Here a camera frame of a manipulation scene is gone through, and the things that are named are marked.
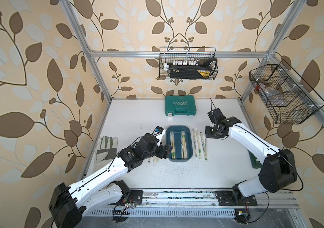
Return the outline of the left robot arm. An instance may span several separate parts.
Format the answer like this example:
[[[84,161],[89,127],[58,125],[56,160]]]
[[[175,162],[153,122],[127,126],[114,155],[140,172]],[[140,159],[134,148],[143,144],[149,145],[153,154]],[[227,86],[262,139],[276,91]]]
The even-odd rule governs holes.
[[[118,202],[129,195],[130,189],[124,181],[117,179],[142,165],[151,157],[167,159],[173,147],[162,145],[162,135],[146,133],[127,148],[117,153],[106,166],[92,175],[69,186],[57,185],[49,203],[52,226],[74,228],[97,206]]]

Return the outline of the chopsticks pair plain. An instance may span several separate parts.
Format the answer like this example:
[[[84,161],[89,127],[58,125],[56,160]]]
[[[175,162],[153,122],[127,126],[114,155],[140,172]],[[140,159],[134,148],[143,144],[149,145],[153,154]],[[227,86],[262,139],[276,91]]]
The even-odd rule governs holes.
[[[201,159],[202,158],[202,149],[201,149],[201,143],[200,143],[200,138],[199,138],[199,131],[197,128],[195,129],[195,135],[196,135],[196,140],[197,140],[198,156],[199,156],[199,159]]]

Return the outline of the chopsticks pair panda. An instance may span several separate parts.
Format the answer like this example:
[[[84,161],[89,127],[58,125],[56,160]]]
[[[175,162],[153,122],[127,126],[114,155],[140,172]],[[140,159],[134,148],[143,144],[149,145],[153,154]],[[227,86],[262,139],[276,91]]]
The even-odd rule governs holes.
[[[198,146],[197,146],[195,129],[192,130],[192,135],[193,135],[193,144],[194,144],[194,154],[195,154],[195,157],[198,157]]]

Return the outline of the teal plastic storage box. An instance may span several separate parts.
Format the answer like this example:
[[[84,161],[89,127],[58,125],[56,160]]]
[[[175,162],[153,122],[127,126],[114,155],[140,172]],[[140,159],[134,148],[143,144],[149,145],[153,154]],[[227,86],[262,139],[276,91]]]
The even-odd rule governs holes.
[[[187,158],[185,160],[182,159],[182,141],[181,141],[181,133],[185,132],[186,138],[186,151],[187,151]],[[172,162],[187,162],[193,156],[193,146],[192,146],[192,137],[191,131],[188,127],[183,125],[173,125],[169,126],[166,130],[166,143],[171,145],[170,140],[170,132],[174,132],[174,140],[175,140],[175,151],[176,151],[176,159],[172,159],[172,153],[169,155],[169,160]]]

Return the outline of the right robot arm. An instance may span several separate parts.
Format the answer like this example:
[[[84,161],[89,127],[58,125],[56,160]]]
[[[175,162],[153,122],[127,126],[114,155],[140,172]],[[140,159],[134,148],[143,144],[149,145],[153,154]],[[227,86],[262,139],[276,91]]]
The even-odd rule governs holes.
[[[209,111],[212,126],[205,127],[210,139],[230,137],[251,152],[262,164],[259,174],[232,187],[232,195],[241,200],[264,192],[275,193],[297,181],[295,156],[289,149],[279,149],[249,130],[236,117],[226,118],[219,108]]]

